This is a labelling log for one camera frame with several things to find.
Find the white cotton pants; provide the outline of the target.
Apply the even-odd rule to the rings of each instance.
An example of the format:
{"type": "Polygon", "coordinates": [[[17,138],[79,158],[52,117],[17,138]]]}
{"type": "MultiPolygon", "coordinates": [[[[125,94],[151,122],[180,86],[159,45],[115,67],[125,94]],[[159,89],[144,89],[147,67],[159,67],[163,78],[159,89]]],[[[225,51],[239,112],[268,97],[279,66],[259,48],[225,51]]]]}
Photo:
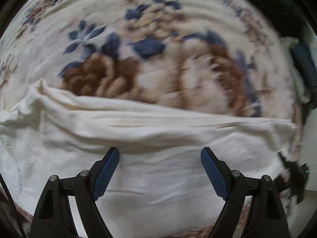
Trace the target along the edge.
{"type": "Polygon", "coordinates": [[[1,173],[14,201],[33,214],[49,176],[76,176],[116,147],[119,165],[97,201],[111,234],[181,235],[214,225],[223,206],[201,165],[203,148],[246,176],[276,177],[277,153],[296,129],[284,119],[78,97],[40,80],[1,112],[1,173]]]}

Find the floral fleece blanket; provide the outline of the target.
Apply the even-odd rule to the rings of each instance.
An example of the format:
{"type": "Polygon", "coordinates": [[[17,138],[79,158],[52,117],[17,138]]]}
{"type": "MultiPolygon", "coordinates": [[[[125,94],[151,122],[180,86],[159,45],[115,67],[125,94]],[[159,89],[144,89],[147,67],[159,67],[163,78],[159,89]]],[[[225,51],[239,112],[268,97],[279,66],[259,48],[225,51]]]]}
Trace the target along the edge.
{"type": "Polygon", "coordinates": [[[78,97],[290,120],[283,153],[297,154],[290,61],[246,0],[29,0],[1,37],[1,112],[40,80],[78,97]]]}

